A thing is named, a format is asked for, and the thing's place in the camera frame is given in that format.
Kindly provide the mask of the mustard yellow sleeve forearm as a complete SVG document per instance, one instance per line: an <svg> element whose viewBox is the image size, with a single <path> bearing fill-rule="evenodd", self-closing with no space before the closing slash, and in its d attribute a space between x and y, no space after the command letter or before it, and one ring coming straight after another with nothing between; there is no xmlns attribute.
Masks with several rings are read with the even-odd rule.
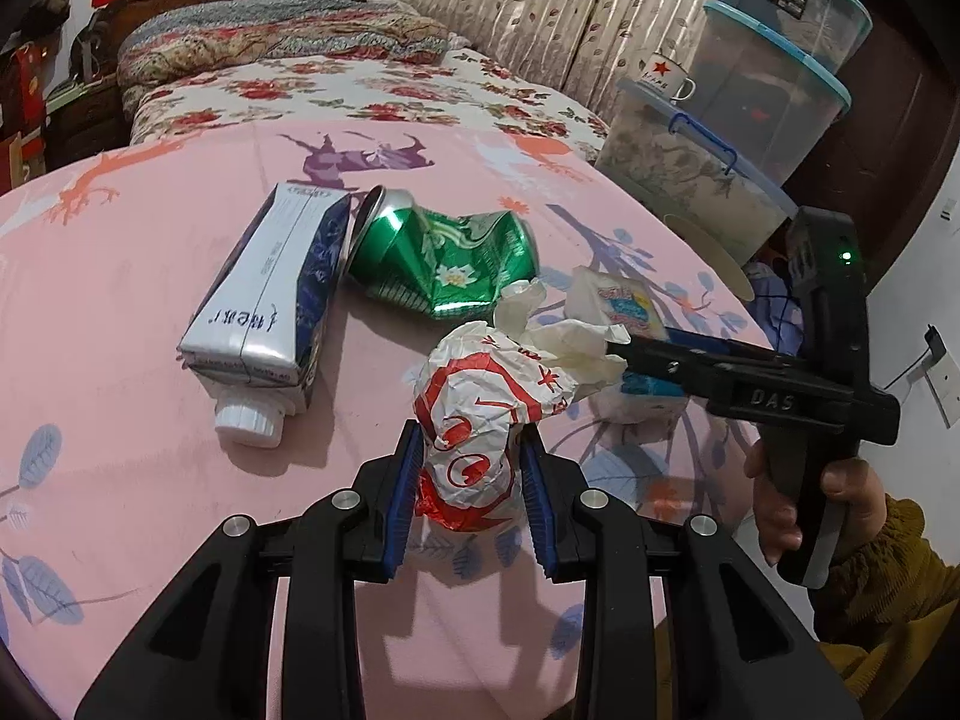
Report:
<svg viewBox="0 0 960 720"><path fill-rule="evenodd" d="M923 509L887 500L887 522L809 593L820 651L866 718L958 715L958 569L924 536Z"/></svg>

